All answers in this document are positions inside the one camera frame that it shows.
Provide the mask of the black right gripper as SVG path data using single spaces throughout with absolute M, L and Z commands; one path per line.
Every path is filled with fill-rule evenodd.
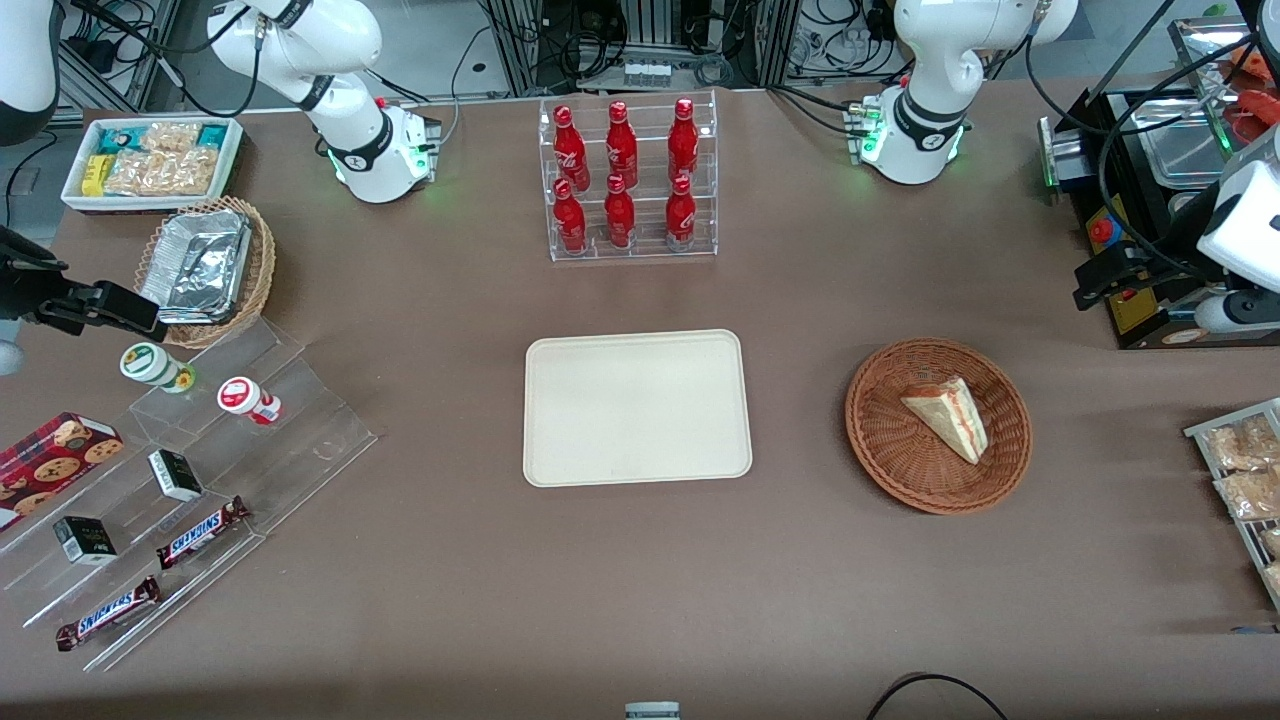
M 106 324 L 163 343 L 168 325 L 159 306 L 114 282 L 99 282 L 99 318 L 88 314 L 76 293 L 83 284 L 63 275 L 67 264 L 41 245 L 1 228 L 1 318 L 50 325 L 78 336 L 86 325 Z

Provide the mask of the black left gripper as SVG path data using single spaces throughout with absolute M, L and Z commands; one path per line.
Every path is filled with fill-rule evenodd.
M 1111 243 L 1074 270 L 1076 310 L 1085 311 L 1116 292 L 1135 295 L 1164 284 L 1202 287 L 1208 283 L 1204 258 L 1190 245 L 1157 245 L 1155 250 L 1138 243 Z

